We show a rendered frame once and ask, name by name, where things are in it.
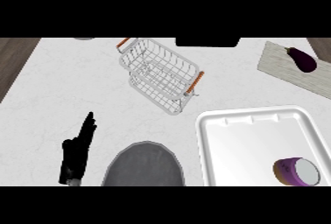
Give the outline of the dark purple eggplant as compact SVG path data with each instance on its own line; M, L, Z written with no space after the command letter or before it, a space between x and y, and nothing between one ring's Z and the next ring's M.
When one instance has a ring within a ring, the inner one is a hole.
M316 70L316 60L313 57L293 47L286 47L285 51L298 70L304 73L311 73Z

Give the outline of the pale wooden cutting board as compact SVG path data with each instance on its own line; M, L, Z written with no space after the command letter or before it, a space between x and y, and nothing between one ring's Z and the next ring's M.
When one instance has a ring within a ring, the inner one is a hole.
M267 41L262 46L257 70L331 99L331 63L320 59L314 59L314 62L316 70L311 73L304 73L296 68L285 47Z

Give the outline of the purple can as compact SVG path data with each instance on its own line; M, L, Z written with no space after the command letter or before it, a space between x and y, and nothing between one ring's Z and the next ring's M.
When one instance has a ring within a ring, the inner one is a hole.
M316 165L301 157L276 160L273 175L286 186L316 186L320 182L320 172Z

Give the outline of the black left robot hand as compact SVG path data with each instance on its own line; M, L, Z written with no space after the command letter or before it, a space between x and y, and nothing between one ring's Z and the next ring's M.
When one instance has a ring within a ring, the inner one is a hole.
M95 128L93 113L88 112L78 135L62 142L63 159L57 180L62 185L66 185L70 181L79 182L82 179L88 161L88 146Z

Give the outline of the black appliance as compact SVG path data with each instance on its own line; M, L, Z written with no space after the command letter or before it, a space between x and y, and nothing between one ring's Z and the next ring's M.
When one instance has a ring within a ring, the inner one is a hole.
M239 38L175 38L175 46L236 47Z

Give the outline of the white plastic tray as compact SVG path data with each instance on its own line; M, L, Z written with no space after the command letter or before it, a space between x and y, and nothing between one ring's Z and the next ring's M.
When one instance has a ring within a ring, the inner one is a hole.
M288 158L308 183L331 186L331 148L301 107L205 111L194 129L206 186L279 186L273 165Z

